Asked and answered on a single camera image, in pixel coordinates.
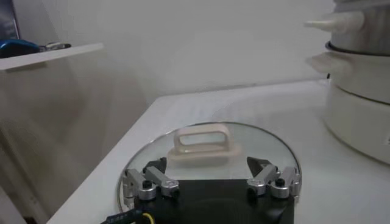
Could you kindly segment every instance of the black screw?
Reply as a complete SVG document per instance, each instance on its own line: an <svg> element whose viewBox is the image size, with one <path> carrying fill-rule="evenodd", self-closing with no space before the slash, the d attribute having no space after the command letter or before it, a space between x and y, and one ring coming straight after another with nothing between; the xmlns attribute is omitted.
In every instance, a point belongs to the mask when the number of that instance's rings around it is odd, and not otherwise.
<svg viewBox="0 0 390 224"><path fill-rule="evenodd" d="M144 180L142 182L142 188L143 189L150 189L150 188L152 188L152 182L150 180Z"/></svg>
<svg viewBox="0 0 390 224"><path fill-rule="evenodd" d="M277 187L283 187L285 185L284 179L279 178L279 179L275 180L275 185Z"/></svg>

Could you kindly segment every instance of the white shelf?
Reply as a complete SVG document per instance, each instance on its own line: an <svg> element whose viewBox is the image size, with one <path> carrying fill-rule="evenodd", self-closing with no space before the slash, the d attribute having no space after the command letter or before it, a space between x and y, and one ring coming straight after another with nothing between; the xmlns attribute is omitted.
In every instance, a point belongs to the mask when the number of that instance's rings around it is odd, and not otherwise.
<svg viewBox="0 0 390 224"><path fill-rule="evenodd" d="M11 68L17 68L25 65L31 65L39 62L54 60L58 58L69 57L77 54L84 54L87 52L98 51L103 49L102 43L88 44L77 47L70 47L67 49L47 51L36 54L27 54L11 58L0 59L0 70L6 70Z"/></svg>

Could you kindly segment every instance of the blue object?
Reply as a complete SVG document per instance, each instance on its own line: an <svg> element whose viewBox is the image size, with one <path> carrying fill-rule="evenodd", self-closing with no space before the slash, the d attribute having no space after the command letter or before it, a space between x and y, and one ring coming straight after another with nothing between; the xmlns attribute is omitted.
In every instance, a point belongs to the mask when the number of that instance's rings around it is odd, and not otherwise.
<svg viewBox="0 0 390 224"><path fill-rule="evenodd" d="M39 51L40 47L38 45L25 40L0 40L0 58L34 54Z"/></svg>

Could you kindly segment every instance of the glass pot lid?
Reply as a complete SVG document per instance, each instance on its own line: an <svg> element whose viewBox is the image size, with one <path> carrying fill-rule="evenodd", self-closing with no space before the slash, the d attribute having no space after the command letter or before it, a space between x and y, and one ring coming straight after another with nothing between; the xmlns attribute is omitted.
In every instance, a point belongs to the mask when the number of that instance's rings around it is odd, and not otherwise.
<svg viewBox="0 0 390 224"><path fill-rule="evenodd" d="M249 179L247 158L266 159L279 170L295 167L301 173L293 151L276 135L246 124L213 122L196 124L165 134L145 145L124 168L139 172L150 161L166 158L166 176L175 180ZM128 208L117 187L121 211Z"/></svg>

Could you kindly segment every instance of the white table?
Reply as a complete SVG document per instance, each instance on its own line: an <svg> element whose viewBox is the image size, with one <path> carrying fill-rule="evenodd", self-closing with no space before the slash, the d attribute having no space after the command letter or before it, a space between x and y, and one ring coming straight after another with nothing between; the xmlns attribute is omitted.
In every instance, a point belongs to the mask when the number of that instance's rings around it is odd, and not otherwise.
<svg viewBox="0 0 390 224"><path fill-rule="evenodd" d="M389 223L390 166L339 142L324 126L327 80L161 97L50 219L101 223L116 214L115 190L128 160L176 128L208 121L257 125L281 137L302 166L296 223Z"/></svg>

